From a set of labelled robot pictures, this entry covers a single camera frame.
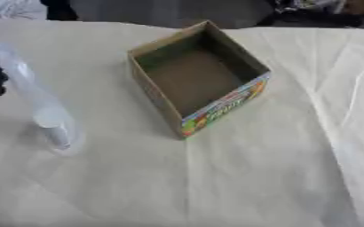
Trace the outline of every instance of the cardboard box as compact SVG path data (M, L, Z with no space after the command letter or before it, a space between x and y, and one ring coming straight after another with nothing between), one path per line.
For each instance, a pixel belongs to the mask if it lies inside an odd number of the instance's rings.
M209 21L131 50L129 59L133 77L182 137L256 97L270 76Z

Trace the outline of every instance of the colorful box label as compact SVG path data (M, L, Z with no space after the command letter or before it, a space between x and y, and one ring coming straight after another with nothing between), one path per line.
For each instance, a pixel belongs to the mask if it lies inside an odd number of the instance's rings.
M182 121L182 134L185 137L193 135L194 132L204 128L211 122L230 112L245 101L253 99L265 88L270 74L263 74L257 79L239 87L201 110L187 116Z

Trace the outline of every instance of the white paper sheet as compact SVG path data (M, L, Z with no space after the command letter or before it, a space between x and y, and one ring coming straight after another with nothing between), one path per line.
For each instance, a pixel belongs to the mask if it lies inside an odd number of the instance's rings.
M351 104L364 30L227 31L273 78L261 97L186 141L126 65L128 49L172 32L0 21L0 42L20 51L87 132L81 154L57 156L14 90L0 98L0 224L364 226L364 76Z

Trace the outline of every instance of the table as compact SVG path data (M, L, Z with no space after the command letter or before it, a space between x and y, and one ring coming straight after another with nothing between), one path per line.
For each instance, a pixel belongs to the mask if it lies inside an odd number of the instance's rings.
M173 136L126 64L127 50L174 31L0 20L0 42L87 135L79 154L52 153L7 85L0 225L364 226L364 30L227 30L273 78L261 97L187 140Z

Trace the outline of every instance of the floor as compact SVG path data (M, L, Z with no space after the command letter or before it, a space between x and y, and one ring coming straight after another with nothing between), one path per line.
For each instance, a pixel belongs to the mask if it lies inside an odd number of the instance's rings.
M86 21L186 27L213 20L222 28L256 25L272 12L266 0L71 0Z

